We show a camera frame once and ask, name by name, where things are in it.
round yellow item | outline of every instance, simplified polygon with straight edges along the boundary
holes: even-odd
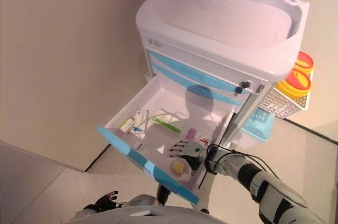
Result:
[[[185,164],[182,161],[175,161],[173,164],[173,173],[175,175],[182,175],[185,171]]]

robot's left hand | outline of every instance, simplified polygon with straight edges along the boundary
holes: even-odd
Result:
[[[184,158],[189,163],[191,169],[196,171],[201,165],[199,156],[203,149],[203,146],[197,142],[179,141],[170,149],[170,156]]]

small box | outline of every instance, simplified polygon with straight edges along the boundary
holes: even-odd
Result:
[[[149,110],[138,110],[135,115],[135,124],[133,132],[144,134],[147,130]]]

blue drawer trim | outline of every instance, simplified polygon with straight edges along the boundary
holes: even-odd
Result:
[[[168,78],[172,79],[173,81],[175,81],[176,83],[180,84],[181,86],[187,88],[189,91],[199,95],[199,96],[203,96],[205,98],[208,99],[212,99],[212,100],[217,100],[217,101],[221,101],[224,102],[226,104],[235,104],[235,105],[242,105],[242,103],[232,100],[226,96],[223,96],[219,93],[216,93],[214,91],[211,91],[210,89],[207,89],[205,87],[202,87],[200,85],[196,85],[195,83],[186,80],[162,67],[160,67],[159,65],[153,63],[153,67],[156,68],[158,71],[160,71],[161,73],[163,73],[164,75],[166,75]]]
[[[209,76],[203,72],[197,71],[195,69],[192,69],[190,67],[187,67],[181,63],[178,63],[174,60],[171,60],[169,58],[166,58],[165,56],[162,56],[156,52],[151,51],[150,52],[155,58],[160,60],[162,63],[166,64],[171,69],[183,74],[184,76],[187,76],[190,79],[196,80],[202,84],[208,85],[213,88],[222,89],[225,91],[234,92],[235,86],[226,83],[224,81],[221,81],[215,77]]]
[[[173,178],[171,178],[171,176],[164,173],[154,163],[132,149],[127,143],[122,141],[114,133],[105,129],[103,126],[99,126],[97,130],[116,150],[125,155],[131,160],[131,162],[145,171],[149,176],[153,177],[158,183],[162,184],[170,191],[180,195],[193,204],[197,204],[199,202],[200,199],[195,194],[175,181]]]

floor tile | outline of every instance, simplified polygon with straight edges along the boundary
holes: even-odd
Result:
[[[48,159],[0,145],[1,223],[11,223],[64,170]]]

